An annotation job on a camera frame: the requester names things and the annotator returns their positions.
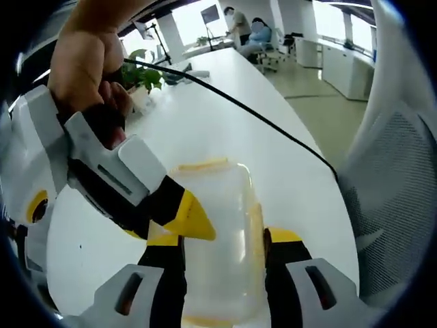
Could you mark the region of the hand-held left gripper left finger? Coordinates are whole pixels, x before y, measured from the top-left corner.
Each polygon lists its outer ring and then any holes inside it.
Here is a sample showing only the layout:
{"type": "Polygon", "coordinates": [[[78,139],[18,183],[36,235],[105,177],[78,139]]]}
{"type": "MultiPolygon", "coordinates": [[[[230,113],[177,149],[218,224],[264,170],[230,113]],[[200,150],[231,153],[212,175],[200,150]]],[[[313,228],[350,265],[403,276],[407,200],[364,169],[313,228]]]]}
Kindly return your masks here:
{"type": "Polygon", "coordinates": [[[101,285],[82,314],[64,316],[63,326],[181,327],[185,269],[184,238],[164,235],[101,285]]]}

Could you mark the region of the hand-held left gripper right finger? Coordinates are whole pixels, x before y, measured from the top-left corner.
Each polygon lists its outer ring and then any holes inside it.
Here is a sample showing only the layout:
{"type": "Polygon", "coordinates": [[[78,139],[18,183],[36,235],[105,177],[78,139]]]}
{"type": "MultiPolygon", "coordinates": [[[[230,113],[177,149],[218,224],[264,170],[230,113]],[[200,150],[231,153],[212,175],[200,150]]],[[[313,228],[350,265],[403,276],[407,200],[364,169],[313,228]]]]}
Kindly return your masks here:
{"type": "Polygon", "coordinates": [[[272,327],[374,327],[384,316],[340,270],[312,258],[296,233],[265,228],[264,253],[272,327]]]}

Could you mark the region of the person's right hand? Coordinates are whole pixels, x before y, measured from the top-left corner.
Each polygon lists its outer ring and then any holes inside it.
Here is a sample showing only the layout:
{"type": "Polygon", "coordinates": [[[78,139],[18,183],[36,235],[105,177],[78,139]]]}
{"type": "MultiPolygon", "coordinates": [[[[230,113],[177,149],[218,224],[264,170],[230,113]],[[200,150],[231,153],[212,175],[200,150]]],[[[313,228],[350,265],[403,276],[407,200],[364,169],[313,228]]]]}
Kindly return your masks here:
{"type": "Polygon", "coordinates": [[[108,149],[126,139],[124,122],[132,99],[113,80],[122,67],[121,42],[113,32],[95,33],[65,27],[51,59],[48,89],[62,124],[76,112],[91,116],[91,127],[108,149]]]}

